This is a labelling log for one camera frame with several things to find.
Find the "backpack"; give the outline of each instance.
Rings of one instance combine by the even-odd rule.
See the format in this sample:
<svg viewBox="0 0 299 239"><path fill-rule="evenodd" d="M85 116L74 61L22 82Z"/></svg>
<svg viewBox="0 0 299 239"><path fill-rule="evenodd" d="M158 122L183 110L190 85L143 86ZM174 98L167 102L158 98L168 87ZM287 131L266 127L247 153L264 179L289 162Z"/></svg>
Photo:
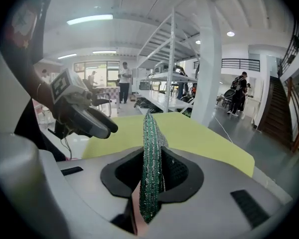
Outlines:
<svg viewBox="0 0 299 239"><path fill-rule="evenodd" d="M230 87L231 89L236 90L236 91L240 90L240 88L241 88L240 81L241 81L243 78L239 79L239 77L240 77L240 76L237 76L237 77L234 79L234 81L232 82L231 87Z"/></svg>

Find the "green beaded strap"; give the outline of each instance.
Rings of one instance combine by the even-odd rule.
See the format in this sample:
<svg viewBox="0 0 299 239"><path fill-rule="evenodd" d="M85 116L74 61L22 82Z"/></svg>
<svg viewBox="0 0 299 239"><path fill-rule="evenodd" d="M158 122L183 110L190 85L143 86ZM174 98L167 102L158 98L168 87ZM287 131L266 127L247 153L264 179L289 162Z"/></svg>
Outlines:
<svg viewBox="0 0 299 239"><path fill-rule="evenodd" d="M168 147L156 120L149 112L144 119L144 157L140 189L140 212L149 223L159 211L157 197L165 191L161 168L161 147Z"/></svg>

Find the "checkered tablecloth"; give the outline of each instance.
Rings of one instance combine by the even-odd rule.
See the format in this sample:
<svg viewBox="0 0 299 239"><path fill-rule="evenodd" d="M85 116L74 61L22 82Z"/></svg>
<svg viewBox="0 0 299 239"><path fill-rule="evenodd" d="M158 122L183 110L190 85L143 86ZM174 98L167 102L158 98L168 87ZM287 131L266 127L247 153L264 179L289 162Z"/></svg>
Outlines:
<svg viewBox="0 0 299 239"><path fill-rule="evenodd" d="M120 87L96 87L95 92L97 94L108 93L110 99L118 99L120 97Z"/></svg>

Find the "staircase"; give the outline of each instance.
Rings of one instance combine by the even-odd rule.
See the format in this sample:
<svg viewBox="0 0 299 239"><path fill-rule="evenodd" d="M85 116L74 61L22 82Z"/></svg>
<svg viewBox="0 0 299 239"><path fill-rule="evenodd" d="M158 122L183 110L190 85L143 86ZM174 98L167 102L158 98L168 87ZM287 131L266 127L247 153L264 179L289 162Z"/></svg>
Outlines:
<svg viewBox="0 0 299 239"><path fill-rule="evenodd" d="M287 148L292 147L293 132L289 104L278 78L270 77L267 103L258 130L270 135Z"/></svg>

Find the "fluorescent light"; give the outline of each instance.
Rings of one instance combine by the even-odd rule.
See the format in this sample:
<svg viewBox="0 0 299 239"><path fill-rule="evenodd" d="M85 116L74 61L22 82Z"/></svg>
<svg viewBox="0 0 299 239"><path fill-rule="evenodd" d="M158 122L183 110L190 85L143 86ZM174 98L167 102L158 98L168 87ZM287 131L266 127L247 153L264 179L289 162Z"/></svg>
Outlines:
<svg viewBox="0 0 299 239"><path fill-rule="evenodd" d="M70 55L65 55L65 56L62 56L62 57L58 57L58 59L68 58L68 57L74 57L74 56L77 56L77 54L73 53L73 54L70 54Z"/></svg>
<svg viewBox="0 0 299 239"><path fill-rule="evenodd" d="M229 31L229 32L227 32L227 35L230 36L230 37L233 37L235 35L235 33L232 32L232 31Z"/></svg>
<svg viewBox="0 0 299 239"><path fill-rule="evenodd" d="M88 21L93 21L93 20L105 20L105 19L113 19L113 15L112 14L104 14L104 15L87 16L87 17L83 17L83 18L72 19L72 20L67 21L66 23L68 23L69 25L74 25L74 24L78 24L78 23L82 23L82 22L88 22Z"/></svg>
<svg viewBox="0 0 299 239"><path fill-rule="evenodd" d="M116 53L116 50L99 50L93 51L93 54L107 54L107 53Z"/></svg>

